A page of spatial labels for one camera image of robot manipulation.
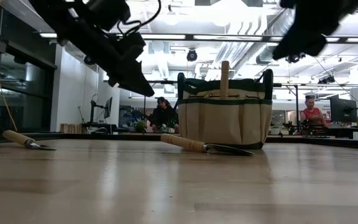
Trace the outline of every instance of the wooden handle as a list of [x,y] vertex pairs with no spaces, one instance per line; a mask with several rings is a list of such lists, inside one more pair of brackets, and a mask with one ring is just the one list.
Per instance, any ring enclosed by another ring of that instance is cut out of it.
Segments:
[[12,142],[16,142],[18,144],[21,144],[22,146],[25,146],[27,141],[35,141],[32,138],[29,138],[27,136],[24,136],[22,134],[19,134],[15,131],[7,130],[2,133],[2,136],[4,136],[6,139],[11,140]]
[[229,96],[229,69],[229,62],[223,61],[221,68],[221,100]]
[[171,134],[162,134],[161,141],[176,146],[183,147],[186,151],[192,152],[206,152],[204,148],[204,143],[200,141],[194,141],[191,139],[181,138]]

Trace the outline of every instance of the person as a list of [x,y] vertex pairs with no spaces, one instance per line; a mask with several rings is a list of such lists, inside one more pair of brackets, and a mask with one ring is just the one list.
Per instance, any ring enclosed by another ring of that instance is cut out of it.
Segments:
[[160,132],[162,124],[167,125],[169,128],[179,128],[178,113],[164,97],[157,99],[157,108],[154,109],[150,117],[150,125],[153,132]]
[[328,128],[327,122],[323,117],[323,112],[314,107],[314,97],[306,96],[306,109],[301,112],[301,121],[307,120],[312,125],[323,125]]

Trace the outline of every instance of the canvas tote bag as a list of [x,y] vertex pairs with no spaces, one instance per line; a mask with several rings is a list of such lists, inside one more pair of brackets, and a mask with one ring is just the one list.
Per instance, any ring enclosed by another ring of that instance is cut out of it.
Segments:
[[273,71],[263,82],[229,80],[229,62],[222,62],[221,80],[178,75],[181,137],[241,148],[261,149],[272,120]]

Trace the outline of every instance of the dark jacket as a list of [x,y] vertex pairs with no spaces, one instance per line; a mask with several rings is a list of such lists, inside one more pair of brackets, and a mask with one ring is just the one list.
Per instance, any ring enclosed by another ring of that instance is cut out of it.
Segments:
[[149,120],[150,125],[155,124],[157,127],[161,127],[162,124],[166,124],[171,127],[172,124],[178,124],[178,113],[170,106],[165,109],[156,108]]

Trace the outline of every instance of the computer monitor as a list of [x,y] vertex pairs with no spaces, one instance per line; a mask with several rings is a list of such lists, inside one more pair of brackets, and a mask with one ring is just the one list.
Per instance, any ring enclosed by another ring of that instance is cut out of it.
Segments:
[[357,105],[354,100],[330,98],[331,122],[357,122]]
[[104,106],[104,118],[110,117],[111,112],[111,104],[112,104],[112,97],[106,101],[106,105]]

